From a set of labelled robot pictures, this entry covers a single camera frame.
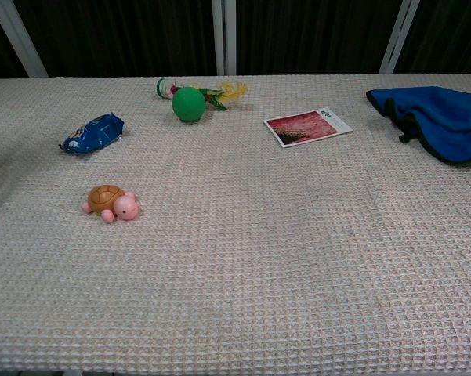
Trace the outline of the small pink toy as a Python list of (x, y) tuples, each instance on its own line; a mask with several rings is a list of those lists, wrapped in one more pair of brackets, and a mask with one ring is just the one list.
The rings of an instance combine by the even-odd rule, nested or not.
[(114, 185), (101, 185), (89, 192), (87, 199), (82, 203), (82, 210), (86, 214), (96, 213), (109, 224), (116, 219), (136, 219), (139, 205), (133, 192), (124, 191)]

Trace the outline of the beige waffle weave tablecloth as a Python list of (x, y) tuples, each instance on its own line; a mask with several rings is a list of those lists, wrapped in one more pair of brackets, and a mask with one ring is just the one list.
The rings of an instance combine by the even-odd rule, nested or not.
[[(471, 75), (244, 83), (186, 125), (155, 78), (0, 79), (0, 371), (471, 374), (471, 168), (365, 95)], [(263, 124), (322, 107), (353, 131), (283, 148)], [(110, 113), (119, 140), (59, 148)], [(137, 218), (83, 212), (101, 185)]]

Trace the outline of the red picture postcard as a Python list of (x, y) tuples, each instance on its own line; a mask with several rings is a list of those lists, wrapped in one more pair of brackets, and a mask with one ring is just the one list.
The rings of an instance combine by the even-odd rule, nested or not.
[(328, 139), (353, 131), (329, 107), (266, 119), (263, 124), (283, 148)]

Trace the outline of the green rubber ball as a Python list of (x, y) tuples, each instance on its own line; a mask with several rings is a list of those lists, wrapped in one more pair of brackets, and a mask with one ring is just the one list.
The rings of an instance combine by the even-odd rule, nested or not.
[(183, 122), (196, 122), (205, 112), (206, 101), (199, 89), (184, 87), (179, 89), (172, 98), (172, 109)]

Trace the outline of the feather shuttlecock with green base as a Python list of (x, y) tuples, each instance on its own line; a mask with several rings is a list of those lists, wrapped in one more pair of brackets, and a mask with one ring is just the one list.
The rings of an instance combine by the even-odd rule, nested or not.
[[(177, 85), (170, 78), (160, 78), (156, 85), (156, 92), (162, 99), (172, 99), (181, 88), (182, 86)], [(199, 90), (205, 101), (217, 110), (229, 110), (230, 105), (238, 101), (248, 91), (248, 86), (239, 81), (224, 81), (214, 89), (198, 85), (192, 85), (192, 88)]]

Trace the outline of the blue snack packet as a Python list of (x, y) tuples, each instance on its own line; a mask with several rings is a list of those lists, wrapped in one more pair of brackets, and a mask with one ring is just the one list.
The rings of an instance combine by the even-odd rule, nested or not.
[(59, 148), (74, 155), (102, 150), (122, 137), (124, 124), (113, 113), (101, 115), (72, 132)]

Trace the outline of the dark pleated curtain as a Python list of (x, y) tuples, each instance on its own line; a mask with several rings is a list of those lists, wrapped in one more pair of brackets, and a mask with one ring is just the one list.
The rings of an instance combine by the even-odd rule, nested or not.
[[(374, 74), (402, 0), (231, 0), (250, 74)], [(212, 76), (212, 0), (13, 0), (50, 77)], [(395, 70), (471, 74), (471, 0), (420, 0)]]

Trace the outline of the blue folded cloth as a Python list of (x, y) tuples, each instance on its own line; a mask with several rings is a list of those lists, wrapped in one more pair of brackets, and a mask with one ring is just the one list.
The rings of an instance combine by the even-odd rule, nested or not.
[(366, 97), (400, 130), (401, 143), (417, 139), (437, 160), (471, 166), (471, 93), (422, 86), (372, 89)]

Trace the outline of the white metal frame post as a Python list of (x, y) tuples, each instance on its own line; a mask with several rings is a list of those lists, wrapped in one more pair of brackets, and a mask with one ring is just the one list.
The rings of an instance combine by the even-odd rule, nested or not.
[(45, 66), (13, 0), (0, 0), (0, 25), (29, 78), (47, 78)]
[(237, 0), (212, 0), (212, 22), (219, 76), (237, 74)]
[(392, 74), (394, 72), (419, 3), (420, 0), (402, 0), (379, 68), (380, 74)]

